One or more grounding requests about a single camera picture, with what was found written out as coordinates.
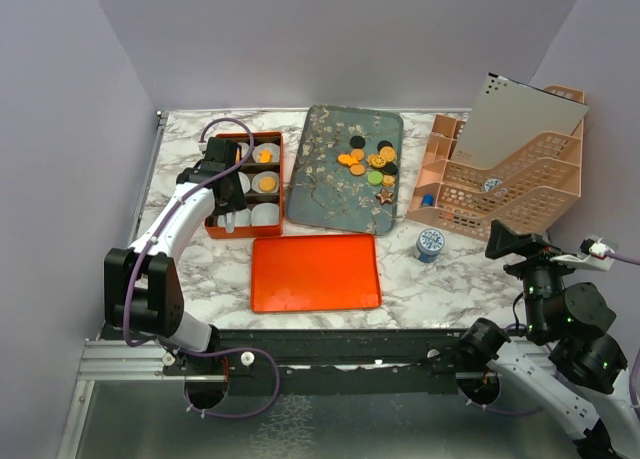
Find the orange round dotted cookie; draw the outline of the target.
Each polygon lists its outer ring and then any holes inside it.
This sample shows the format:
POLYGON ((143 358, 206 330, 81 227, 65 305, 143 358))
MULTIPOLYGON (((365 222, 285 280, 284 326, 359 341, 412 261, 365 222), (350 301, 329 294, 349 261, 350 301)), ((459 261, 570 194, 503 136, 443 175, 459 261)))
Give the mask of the orange round dotted cookie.
POLYGON ((273 192, 277 189, 278 183, 275 178, 264 176, 259 181, 259 188, 263 192, 273 192))

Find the metal grey-handled tongs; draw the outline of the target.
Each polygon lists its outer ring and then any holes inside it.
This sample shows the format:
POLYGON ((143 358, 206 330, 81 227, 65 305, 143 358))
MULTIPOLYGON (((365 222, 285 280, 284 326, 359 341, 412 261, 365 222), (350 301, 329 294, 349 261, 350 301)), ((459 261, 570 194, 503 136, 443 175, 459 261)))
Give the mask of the metal grey-handled tongs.
POLYGON ((224 215, 224 228, 227 234, 231 234, 235 230, 236 212, 231 211, 224 215))

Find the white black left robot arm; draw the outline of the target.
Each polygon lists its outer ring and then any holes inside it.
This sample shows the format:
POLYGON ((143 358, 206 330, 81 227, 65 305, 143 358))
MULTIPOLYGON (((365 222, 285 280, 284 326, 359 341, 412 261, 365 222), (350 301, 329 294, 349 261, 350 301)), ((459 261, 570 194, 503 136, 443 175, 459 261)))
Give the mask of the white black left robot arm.
POLYGON ((207 218, 224 216, 232 229, 235 214, 247 208, 240 152, 230 139, 210 139, 204 157, 178 175, 169 202, 148 230, 104 259, 106 322, 126 338, 136 332, 187 350, 186 361, 202 374, 220 364, 217 330, 185 311, 177 263, 207 218))

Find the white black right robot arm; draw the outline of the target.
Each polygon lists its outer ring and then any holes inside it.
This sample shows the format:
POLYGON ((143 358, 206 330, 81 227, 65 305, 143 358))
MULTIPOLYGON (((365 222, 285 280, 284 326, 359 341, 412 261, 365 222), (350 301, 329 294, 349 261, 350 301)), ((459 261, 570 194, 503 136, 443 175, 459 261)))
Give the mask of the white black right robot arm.
POLYGON ((579 253, 569 254, 539 234, 518 234, 492 221, 485 255, 521 256, 504 271, 523 285, 525 338, 553 347, 548 359, 555 370, 538 368, 513 336, 485 318, 473 323, 459 346, 467 368, 488 367, 512 381, 557 421, 583 458, 639 455, 639 366, 628 362, 609 335, 616 314, 597 287, 563 283, 578 269, 609 270, 619 258, 616 248, 607 239, 588 236, 579 253))

